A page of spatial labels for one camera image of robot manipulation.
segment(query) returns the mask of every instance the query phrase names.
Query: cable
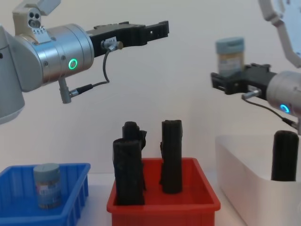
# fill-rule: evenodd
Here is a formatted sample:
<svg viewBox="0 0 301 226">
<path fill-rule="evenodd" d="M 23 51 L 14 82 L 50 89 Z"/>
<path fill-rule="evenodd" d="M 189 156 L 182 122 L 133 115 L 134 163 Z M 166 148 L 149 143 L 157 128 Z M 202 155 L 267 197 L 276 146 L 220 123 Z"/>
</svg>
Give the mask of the cable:
<svg viewBox="0 0 301 226">
<path fill-rule="evenodd" d="M 103 84 L 108 84 L 110 83 L 110 80 L 108 78 L 108 75 L 107 75 L 107 70 L 106 70 L 106 65 L 107 65 L 107 59 L 108 59 L 108 55 L 111 53 L 111 50 L 108 50 L 105 55 L 104 55 L 104 59 L 103 59 L 103 75 L 104 75 L 104 78 L 106 81 L 102 81 L 102 82 L 99 82 L 99 83 L 96 83 L 93 85 L 93 88 L 96 87 L 96 86 L 100 86 L 100 85 L 103 85 Z"/>
<path fill-rule="evenodd" d="M 285 118 L 285 117 L 282 117 L 280 114 L 278 114 L 277 112 L 275 112 L 274 110 L 270 109 L 269 107 L 266 107 L 266 106 L 263 106 L 263 105 L 260 105 L 260 104 L 257 104 L 257 103 L 254 103 L 254 102 L 251 102 L 251 101 L 248 101 L 246 98 L 244 98 L 244 96 L 241 97 L 244 101 L 246 101 L 248 104 L 251 104 L 251 105 L 254 105 L 254 106 L 257 106 L 257 107 L 262 107 L 272 113 L 274 113 L 275 115 L 277 115 L 284 123 L 286 123 L 287 125 L 295 128 L 295 125 L 296 123 L 288 118 Z"/>
</svg>

